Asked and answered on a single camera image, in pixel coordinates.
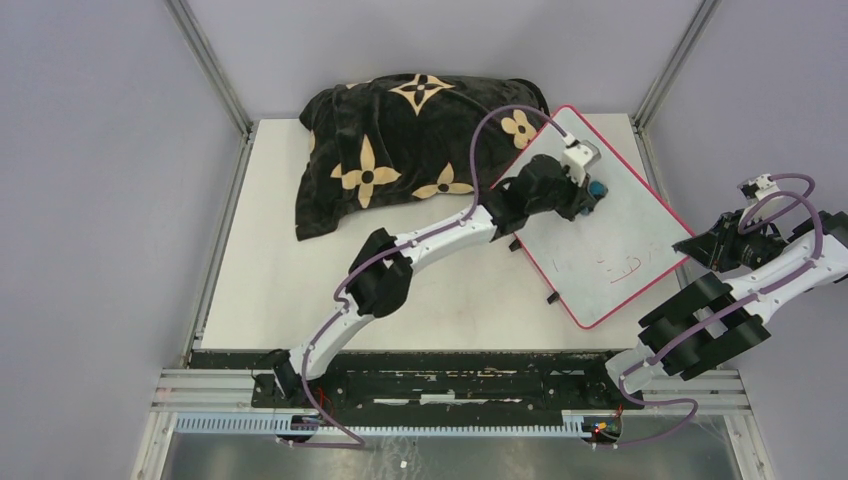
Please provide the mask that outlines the blue whiteboard eraser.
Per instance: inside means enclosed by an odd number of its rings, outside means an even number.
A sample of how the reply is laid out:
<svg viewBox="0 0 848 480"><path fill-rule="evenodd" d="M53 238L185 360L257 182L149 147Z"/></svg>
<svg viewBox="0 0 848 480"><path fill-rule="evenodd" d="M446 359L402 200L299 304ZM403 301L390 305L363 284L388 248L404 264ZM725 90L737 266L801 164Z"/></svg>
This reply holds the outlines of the blue whiteboard eraser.
<svg viewBox="0 0 848 480"><path fill-rule="evenodd" d="M582 213L584 215L592 213L597 204L607 196L607 193L608 189L603 183L597 180L592 180L588 184L588 194L590 199L587 201Z"/></svg>

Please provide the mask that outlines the pink framed whiteboard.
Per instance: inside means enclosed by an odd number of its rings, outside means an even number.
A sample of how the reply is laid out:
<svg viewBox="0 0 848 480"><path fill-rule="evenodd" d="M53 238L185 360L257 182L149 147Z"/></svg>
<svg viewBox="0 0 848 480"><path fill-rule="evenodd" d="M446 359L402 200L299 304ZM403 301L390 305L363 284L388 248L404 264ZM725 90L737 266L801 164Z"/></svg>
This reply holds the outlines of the pink framed whiteboard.
<svg viewBox="0 0 848 480"><path fill-rule="evenodd" d="M493 307L533 326L607 336L631 332L678 291L674 271L686 258L672 245L692 231L645 180L639 155L623 155L571 105L553 118L598 148L601 157L588 172L608 193L592 213L574 221L554 212L530 217L515 235L521 242L512 256L518 269L494 289ZM549 305L554 291L560 299Z"/></svg>

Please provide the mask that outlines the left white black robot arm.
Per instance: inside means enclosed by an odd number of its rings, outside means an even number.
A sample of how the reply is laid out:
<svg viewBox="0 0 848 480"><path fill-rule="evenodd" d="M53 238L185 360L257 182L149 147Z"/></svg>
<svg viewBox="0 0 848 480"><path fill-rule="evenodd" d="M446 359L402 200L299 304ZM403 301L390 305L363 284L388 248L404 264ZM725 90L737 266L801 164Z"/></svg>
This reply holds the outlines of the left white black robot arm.
<svg viewBox="0 0 848 480"><path fill-rule="evenodd" d="M584 168L537 154L517 175L500 180L454 216L407 234L391 235L384 228L372 232L334 291L333 313L274 364L277 394L291 406L307 404L314 380L361 329L404 305L414 276L424 268L464 248L512 235L533 215L554 212L573 221L591 213L607 193Z"/></svg>

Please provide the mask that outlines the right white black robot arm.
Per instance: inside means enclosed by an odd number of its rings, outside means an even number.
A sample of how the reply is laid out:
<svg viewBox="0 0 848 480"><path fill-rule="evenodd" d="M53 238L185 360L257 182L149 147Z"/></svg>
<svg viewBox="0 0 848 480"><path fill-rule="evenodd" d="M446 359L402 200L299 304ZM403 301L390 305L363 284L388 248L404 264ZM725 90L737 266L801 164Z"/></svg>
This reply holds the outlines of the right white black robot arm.
<svg viewBox="0 0 848 480"><path fill-rule="evenodd" d="M766 325L798 295L847 277L847 215L821 211L783 238L772 223L740 234L739 212L675 244L709 268L639 322L632 349L583 374L581 400L603 407L657 378L690 380L770 338Z"/></svg>

